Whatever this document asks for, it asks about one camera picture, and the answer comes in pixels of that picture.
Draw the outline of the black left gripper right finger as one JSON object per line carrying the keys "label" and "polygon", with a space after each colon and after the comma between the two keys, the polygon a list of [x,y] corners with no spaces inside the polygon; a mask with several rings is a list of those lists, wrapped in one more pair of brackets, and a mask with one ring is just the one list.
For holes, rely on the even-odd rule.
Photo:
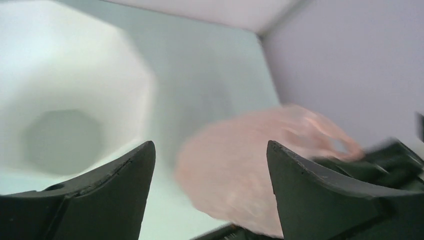
{"label": "black left gripper right finger", "polygon": [[270,140],[269,175],[286,240],[421,240],[424,194],[363,182]]}

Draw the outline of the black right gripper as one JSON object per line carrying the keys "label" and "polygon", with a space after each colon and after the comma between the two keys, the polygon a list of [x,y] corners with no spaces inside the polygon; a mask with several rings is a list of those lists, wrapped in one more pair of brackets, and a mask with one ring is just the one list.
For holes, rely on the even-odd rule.
{"label": "black right gripper", "polygon": [[362,149],[350,137],[333,138],[332,154],[313,161],[344,176],[392,189],[423,192],[424,160],[397,138]]}

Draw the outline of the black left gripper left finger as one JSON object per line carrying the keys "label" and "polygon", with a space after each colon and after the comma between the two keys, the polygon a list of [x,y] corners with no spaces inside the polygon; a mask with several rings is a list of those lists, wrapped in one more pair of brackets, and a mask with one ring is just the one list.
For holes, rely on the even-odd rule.
{"label": "black left gripper left finger", "polygon": [[136,240],[156,162],[152,141],[87,173],[0,197],[3,240]]}

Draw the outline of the pink plastic trash bag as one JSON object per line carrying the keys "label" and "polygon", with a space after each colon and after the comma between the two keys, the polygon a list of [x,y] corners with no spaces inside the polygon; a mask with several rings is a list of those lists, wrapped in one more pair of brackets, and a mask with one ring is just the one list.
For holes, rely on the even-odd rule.
{"label": "pink plastic trash bag", "polygon": [[192,205],[210,217],[282,239],[267,163],[270,140],[308,160],[352,162],[364,156],[360,145],[327,117],[285,104],[196,132],[178,154],[176,182]]}

